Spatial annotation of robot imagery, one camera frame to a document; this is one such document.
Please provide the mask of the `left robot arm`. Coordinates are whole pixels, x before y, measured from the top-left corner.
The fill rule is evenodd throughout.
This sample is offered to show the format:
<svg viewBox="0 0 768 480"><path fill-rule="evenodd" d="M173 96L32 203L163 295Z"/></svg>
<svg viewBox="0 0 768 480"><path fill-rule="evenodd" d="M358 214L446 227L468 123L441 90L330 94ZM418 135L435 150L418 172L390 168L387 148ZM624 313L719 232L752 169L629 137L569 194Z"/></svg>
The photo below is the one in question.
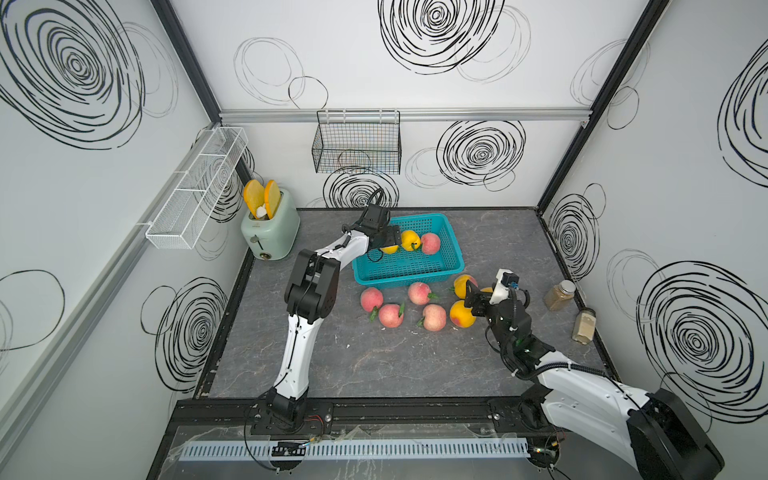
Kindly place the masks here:
<svg viewBox="0 0 768 480"><path fill-rule="evenodd" d="M340 238L298 253L284 294L288 333L280 370L261 396L281 427L297 431L304 423L314 345L336 303L341 272L368 252L399 243L400 227L390 219L389 208L370 203L357 221L342 227Z"/></svg>

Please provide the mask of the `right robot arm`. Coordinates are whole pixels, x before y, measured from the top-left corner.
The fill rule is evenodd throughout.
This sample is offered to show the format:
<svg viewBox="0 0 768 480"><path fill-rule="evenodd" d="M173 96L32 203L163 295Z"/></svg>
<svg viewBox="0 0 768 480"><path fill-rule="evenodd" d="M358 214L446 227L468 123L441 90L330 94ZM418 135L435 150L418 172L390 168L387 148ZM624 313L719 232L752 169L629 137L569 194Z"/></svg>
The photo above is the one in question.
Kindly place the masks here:
<svg viewBox="0 0 768 480"><path fill-rule="evenodd" d="M517 280L503 270L491 291L469 282L464 305L487 320L510 373L532 382L525 418L582 436L644 479L713 479L724 469L724 457L673 392L622 384L535 336L526 311L530 297Z"/></svg>

